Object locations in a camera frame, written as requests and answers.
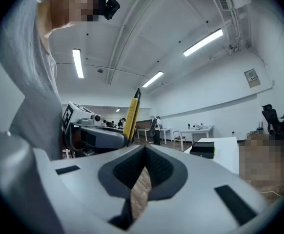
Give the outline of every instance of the table leg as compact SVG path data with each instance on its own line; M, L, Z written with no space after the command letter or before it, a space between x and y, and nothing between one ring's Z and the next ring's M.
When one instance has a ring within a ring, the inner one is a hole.
M166 131L163 132L163 137L165 139L165 144L167 144L167 140L166 140Z
M183 152L183 137L182 137L182 133L180 133L181 135L181 139L180 139L180 143L181 143L181 152Z

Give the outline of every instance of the desk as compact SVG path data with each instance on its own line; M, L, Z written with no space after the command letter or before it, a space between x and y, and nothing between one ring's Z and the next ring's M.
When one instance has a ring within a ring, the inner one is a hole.
M138 133L138 139L140 139L139 131L144 131L144 132L145 132L145 141L147 141L146 132L147 132L147 131L151 131L151 129L138 129L138 130L137 130L137 133Z
M230 172L240 174L240 152L236 137L229 138L201 138L198 142L215 142L216 153L212 159ZM192 147L185 150L189 154Z
M173 139L171 128L163 128L163 129L161 129L161 132L163 132L163 137L164 137L164 140L165 140L165 144L167 144L166 131L170 131L170 141L172 141L172 139Z
M181 151L183 152L183 139L182 139L182 134L185 134L185 133L191 133L191 137L192 137L192 144L194 144L194 138L193 138L193 135L194 134L206 134L206 138L209 138L209 132L214 128L214 125L211 125L211 126L208 126L208 128L206 129L200 129L200 130L195 130L194 128L190 128L190 129L187 129L187 130L184 130L184 131L179 131L180 133L180 136L181 136Z

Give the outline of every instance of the gray shirt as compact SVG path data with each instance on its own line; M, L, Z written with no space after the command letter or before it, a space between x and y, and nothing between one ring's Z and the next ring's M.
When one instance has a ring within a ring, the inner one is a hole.
M17 0L0 24L0 61L25 95L10 132L61 158L62 106L56 87L56 63L41 43L37 0Z

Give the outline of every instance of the fluorescent light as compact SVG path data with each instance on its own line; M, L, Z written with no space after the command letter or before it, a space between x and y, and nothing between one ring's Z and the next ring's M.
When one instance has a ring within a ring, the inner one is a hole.
M184 51L183 54L187 57L198 49L204 47L206 44L209 44L211 41L219 38L220 36L223 36L222 29L217 30L216 32L212 33L211 35L199 41L198 43L195 43L192 47Z
M149 84L151 84L152 82L156 81L162 75L163 75L163 72L159 71L157 74L154 75L153 78L151 78L151 80L149 80L146 84L143 85L143 88L146 88Z
M77 75L79 78L83 78L80 49L73 49L73 57L74 57L75 67L77 70Z

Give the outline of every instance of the floor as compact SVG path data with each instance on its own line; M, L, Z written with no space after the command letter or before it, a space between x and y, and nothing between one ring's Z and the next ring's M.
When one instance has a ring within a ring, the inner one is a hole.
M168 141L162 146L181 151L179 143L174 146ZM146 143L145 138L136 139L135 144ZM192 144L187 143L184 149ZM240 178L263 193L268 203L272 203L284 195L284 142L273 140L246 140L239 143ZM147 195L151 190L151 182L146 169L141 173L131 191L133 218L138 218L147 206Z

